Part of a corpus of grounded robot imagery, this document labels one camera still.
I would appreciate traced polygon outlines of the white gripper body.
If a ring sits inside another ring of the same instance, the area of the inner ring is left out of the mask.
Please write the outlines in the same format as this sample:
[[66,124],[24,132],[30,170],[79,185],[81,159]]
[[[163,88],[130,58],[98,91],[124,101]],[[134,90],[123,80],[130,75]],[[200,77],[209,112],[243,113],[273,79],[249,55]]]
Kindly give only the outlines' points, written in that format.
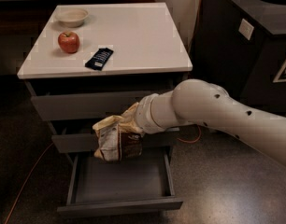
[[164,131],[152,118],[151,115],[151,104],[158,94],[154,93],[144,97],[136,108],[134,120],[136,125],[147,134],[161,133]]

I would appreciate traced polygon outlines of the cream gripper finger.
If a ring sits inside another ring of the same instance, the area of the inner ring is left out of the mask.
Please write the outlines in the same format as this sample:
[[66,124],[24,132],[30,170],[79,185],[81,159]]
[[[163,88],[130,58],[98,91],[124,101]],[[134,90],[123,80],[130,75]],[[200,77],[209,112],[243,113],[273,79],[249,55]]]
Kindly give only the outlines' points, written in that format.
[[139,102],[136,102],[122,113],[123,122],[130,122],[134,118],[138,105],[139,105]]
[[137,133],[141,137],[145,135],[144,130],[141,127],[139,127],[133,120],[130,122],[127,122],[124,125],[124,130],[127,131],[128,133]]

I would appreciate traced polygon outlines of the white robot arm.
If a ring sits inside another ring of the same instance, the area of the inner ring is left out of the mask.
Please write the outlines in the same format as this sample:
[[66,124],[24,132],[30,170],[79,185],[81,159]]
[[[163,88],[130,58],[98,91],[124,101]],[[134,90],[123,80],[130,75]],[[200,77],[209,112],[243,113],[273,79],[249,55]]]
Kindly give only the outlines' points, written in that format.
[[228,133],[286,167],[286,118],[243,105],[203,80],[187,79],[144,97],[130,120],[148,134],[191,124]]

